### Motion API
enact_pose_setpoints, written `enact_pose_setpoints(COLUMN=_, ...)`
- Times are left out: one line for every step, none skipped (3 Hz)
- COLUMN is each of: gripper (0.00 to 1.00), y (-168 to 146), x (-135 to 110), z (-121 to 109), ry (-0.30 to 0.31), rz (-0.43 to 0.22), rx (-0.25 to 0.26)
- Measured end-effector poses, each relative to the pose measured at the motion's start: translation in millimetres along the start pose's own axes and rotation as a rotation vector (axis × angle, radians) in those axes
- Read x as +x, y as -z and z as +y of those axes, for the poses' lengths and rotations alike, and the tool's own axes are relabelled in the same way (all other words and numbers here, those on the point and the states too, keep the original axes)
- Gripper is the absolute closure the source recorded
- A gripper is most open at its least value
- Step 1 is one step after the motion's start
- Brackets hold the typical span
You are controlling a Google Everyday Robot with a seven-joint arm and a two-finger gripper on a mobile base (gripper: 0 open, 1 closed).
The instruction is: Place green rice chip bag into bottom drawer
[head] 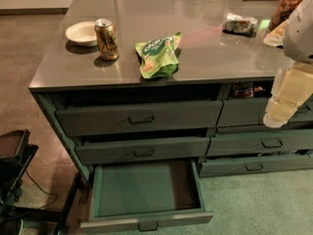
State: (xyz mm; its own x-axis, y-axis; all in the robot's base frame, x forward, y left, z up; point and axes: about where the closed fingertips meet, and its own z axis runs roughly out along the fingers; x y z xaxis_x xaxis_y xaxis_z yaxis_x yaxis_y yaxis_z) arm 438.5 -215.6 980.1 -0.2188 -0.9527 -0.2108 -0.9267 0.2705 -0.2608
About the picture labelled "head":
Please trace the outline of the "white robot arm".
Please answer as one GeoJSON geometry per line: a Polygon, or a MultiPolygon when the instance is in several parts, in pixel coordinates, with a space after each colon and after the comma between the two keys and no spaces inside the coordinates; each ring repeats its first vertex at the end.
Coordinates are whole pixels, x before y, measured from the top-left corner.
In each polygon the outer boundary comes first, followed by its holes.
{"type": "Polygon", "coordinates": [[[280,128],[313,94],[313,0],[302,0],[285,27],[283,50],[294,60],[288,70],[278,70],[263,123],[280,128]]]}

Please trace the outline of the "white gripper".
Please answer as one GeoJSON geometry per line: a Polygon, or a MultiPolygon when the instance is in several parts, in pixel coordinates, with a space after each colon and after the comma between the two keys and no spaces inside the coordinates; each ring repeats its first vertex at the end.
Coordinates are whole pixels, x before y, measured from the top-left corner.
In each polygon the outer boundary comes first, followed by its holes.
{"type": "MultiPolygon", "coordinates": [[[[264,37],[263,43],[271,47],[282,46],[287,24],[288,21],[280,23],[264,37]]],[[[279,69],[271,93],[263,123],[270,128],[280,128],[313,94],[313,65],[295,63],[288,70],[279,69]]]]}

